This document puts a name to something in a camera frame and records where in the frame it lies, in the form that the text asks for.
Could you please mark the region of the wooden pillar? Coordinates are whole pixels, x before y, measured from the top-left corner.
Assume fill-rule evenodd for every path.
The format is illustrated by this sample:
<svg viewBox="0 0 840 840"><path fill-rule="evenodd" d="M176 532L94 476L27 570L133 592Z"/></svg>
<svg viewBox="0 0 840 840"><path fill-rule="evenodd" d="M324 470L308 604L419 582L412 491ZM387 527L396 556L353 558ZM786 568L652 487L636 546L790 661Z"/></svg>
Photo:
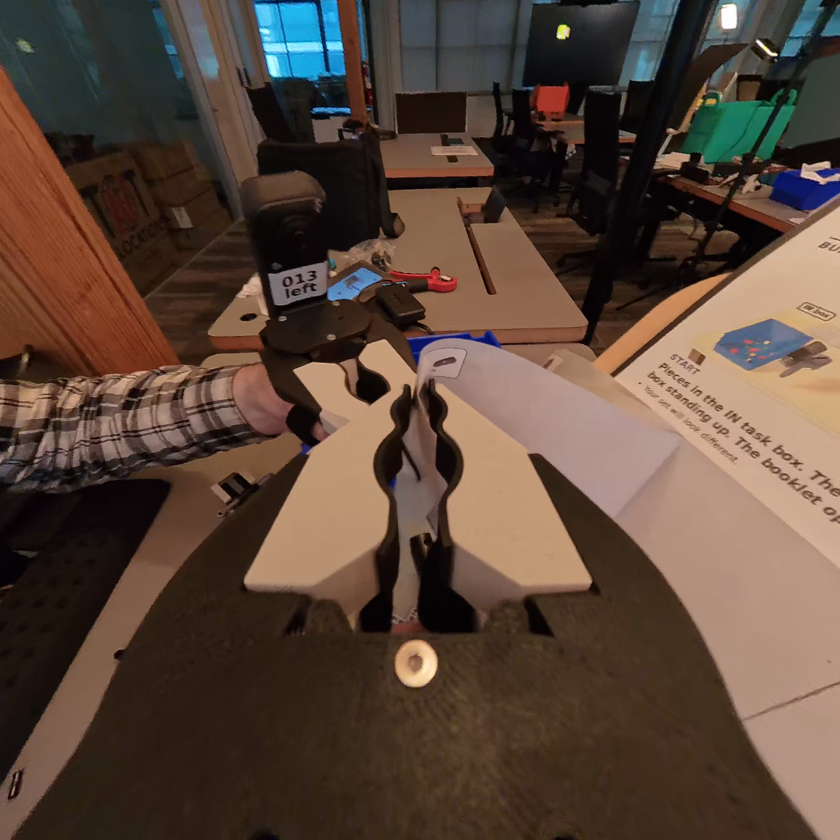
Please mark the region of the wooden pillar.
<svg viewBox="0 0 840 840"><path fill-rule="evenodd" d="M4 70L1 281L2 350L71 375L180 362Z"/></svg>

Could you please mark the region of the green tote bag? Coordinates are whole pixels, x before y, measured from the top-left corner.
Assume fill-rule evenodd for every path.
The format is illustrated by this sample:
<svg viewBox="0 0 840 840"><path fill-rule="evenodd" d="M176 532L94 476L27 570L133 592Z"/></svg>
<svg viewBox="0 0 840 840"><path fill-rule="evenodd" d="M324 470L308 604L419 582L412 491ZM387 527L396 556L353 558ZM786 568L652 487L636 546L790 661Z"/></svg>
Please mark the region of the green tote bag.
<svg viewBox="0 0 840 840"><path fill-rule="evenodd" d="M753 148L781 93L768 101L721 101L718 91L708 93L693 115L680 152L700 154L705 164L742 158Z"/></svg>

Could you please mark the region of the small blue bin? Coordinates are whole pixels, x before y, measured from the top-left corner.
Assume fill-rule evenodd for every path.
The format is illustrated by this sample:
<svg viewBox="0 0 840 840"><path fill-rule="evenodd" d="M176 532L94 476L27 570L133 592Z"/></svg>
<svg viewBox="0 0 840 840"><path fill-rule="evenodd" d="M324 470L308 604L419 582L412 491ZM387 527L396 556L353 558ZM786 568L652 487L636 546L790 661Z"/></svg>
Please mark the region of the small blue bin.
<svg viewBox="0 0 840 840"><path fill-rule="evenodd" d="M804 165L799 170L782 171L775 177L770 200L810 213L839 195L839 168L817 170Z"/></svg>

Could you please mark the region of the grey desk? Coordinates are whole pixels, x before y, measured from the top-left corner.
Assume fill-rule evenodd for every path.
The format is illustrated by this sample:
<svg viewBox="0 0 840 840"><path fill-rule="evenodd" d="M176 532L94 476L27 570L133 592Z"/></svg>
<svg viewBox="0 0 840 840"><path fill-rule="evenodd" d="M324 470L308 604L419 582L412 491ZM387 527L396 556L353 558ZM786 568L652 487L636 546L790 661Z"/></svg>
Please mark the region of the grey desk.
<svg viewBox="0 0 840 840"><path fill-rule="evenodd" d="M235 709L211 722L210 706L234 694L225 676L203 684L182 657L215 627L210 652L234 643L226 603L209 592L241 587L248 560L286 485L300 473L299 441L277 442L162 469L171 492L122 574L3 783L2 838L197 838L209 823L198 804L208 754L234 741ZM227 515L211 485L248 472L257 491Z"/></svg>

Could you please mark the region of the black power adapter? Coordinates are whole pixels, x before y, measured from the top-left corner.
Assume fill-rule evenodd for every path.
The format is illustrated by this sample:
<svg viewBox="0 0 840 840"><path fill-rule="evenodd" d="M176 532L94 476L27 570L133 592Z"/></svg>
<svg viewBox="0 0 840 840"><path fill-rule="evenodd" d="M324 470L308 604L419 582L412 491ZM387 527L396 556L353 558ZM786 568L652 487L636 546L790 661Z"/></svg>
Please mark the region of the black power adapter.
<svg viewBox="0 0 840 840"><path fill-rule="evenodd" d="M378 287L374 301L383 317L399 329L406 329L424 321L426 309L403 284L390 283Z"/></svg>

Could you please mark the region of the person's left forearm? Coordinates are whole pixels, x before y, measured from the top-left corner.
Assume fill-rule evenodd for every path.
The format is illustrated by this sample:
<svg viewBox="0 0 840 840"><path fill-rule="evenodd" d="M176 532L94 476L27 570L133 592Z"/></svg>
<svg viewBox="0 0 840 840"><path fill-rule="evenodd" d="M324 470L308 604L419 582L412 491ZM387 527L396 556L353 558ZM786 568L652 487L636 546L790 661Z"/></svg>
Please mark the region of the person's left forearm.
<svg viewBox="0 0 840 840"><path fill-rule="evenodd" d="M1 383L1 485L64 492L262 443L234 399L238 367Z"/></svg>

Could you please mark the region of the black office chair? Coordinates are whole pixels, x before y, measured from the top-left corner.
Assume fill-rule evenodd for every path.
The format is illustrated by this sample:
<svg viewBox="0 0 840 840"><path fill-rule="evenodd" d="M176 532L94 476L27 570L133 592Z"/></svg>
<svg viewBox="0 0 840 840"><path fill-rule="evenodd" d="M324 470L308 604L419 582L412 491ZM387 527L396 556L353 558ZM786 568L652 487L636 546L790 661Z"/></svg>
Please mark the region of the black office chair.
<svg viewBox="0 0 840 840"><path fill-rule="evenodd" d="M331 250L347 251L381 235L399 238L404 233L404 222L390 205L381 135L371 126L352 140L329 143L263 140L257 164L260 175L302 172L320 184Z"/></svg>

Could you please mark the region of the red handled tool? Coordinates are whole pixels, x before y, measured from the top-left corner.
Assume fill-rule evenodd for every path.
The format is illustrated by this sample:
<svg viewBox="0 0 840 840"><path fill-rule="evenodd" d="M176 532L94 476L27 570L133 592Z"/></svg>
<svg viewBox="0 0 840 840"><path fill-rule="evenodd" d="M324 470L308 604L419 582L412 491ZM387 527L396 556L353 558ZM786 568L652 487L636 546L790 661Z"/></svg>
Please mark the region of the red handled tool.
<svg viewBox="0 0 840 840"><path fill-rule="evenodd" d="M433 267L428 272L405 272L392 269L390 279L397 285L404 286L407 291L416 295L424 292L449 293L455 291L458 280L455 277L443 274L438 267Z"/></svg>

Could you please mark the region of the grey workbench table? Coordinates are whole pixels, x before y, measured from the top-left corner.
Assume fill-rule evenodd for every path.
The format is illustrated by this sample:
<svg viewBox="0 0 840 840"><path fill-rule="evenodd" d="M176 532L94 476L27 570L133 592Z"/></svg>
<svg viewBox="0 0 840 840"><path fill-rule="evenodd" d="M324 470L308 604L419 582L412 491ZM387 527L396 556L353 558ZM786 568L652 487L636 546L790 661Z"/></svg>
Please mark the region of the grey workbench table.
<svg viewBox="0 0 840 840"><path fill-rule="evenodd" d="M587 321L511 210L495 223L465 224L465 210L480 211L489 186L390 191L391 209L405 229L394 241L396 270L434 267L457 279L449 292L416 298L435 333L492 331L502 344L576 343Z"/></svg>

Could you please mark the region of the blue printed card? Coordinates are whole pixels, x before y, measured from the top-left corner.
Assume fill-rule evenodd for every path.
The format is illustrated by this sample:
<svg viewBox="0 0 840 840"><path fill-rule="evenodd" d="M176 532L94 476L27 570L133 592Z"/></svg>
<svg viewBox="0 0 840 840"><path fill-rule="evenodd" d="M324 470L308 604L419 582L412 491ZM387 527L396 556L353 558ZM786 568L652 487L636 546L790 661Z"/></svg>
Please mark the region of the blue printed card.
<svg viewBox="0 0 840 840"><path fill-rule="evenodd" d="M378 269L360 262L349 266L332 278L327 297L330 301L357 300L362 292L385 279L386 275Z"/></svg>

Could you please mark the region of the stack of cardboard boxes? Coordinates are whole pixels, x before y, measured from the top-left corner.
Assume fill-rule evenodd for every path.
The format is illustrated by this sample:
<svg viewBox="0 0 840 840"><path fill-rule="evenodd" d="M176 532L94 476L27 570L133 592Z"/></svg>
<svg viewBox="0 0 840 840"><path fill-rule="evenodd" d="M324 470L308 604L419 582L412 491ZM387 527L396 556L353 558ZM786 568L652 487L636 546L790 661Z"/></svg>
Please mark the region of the stack of cardboard boxes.
<svg viewBox="0 0 840 840"><path fill-rule="evenodd" d="M188 140L87 147L71 182L141 296L225 232L233 218Z"/></svg>

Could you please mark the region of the instruction booklet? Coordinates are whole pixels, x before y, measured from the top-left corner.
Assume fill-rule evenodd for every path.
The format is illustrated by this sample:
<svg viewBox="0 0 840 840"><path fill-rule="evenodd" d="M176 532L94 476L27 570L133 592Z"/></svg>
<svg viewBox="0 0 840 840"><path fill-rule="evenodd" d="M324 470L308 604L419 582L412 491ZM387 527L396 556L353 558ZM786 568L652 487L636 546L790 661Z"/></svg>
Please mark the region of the instruction booklet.
<svg viewBox="0 0 840 840"><path fill-rule="evenodd" d="M675 589L785 793L838 838L838 200L614 374L462 339L419 368L572 467Z"/></svg>

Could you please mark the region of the wooden edged table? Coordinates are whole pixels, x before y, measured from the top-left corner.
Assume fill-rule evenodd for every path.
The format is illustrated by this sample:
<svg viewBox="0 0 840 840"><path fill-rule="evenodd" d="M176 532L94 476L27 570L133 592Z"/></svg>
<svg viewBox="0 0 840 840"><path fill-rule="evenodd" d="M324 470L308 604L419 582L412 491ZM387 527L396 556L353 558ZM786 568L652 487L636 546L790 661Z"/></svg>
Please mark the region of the wooden edged table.
<svg viewBox="0 0 840 840"><path fill-rule="evenodd" d="M711 179L705 183L693 181L676 170L654 172L647 195L656 202L701 223L709 223L718 215L728 194L729 184ZM721 228L736 230L747 225L768 228L776 234L786 234L803 224L812 215L774 201L771 189L761 185L749 194L736 192L721 216Z"/></svg>

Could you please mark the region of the person's left hand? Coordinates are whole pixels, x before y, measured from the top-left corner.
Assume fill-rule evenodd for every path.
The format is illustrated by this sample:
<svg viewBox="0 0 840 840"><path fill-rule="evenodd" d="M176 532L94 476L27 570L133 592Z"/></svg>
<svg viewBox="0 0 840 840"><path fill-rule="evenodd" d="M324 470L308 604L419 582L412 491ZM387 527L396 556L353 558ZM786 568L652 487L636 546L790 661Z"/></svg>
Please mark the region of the person's left hand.
<svg viewBox="0 0 840 840"><path fill-rule="evenodd" d="M278 395L262 363L238 369L233 378L232 396L241 417L257 433L277 437L290 432L288 417L293 405Z"/></svg>

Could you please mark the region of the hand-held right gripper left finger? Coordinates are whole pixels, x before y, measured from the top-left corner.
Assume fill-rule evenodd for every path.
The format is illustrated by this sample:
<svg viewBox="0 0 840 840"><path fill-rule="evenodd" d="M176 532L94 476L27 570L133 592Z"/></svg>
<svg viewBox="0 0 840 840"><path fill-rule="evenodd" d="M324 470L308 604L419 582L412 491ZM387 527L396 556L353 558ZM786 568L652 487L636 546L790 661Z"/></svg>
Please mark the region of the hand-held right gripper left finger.
<svg viewBox="0 0 840 840"><path fill-rule="evenodd" d="M413 390L383 395L313 448L245 574L250 592L296 593L361 612L392 599L400 564L391 483Z"/></svg>

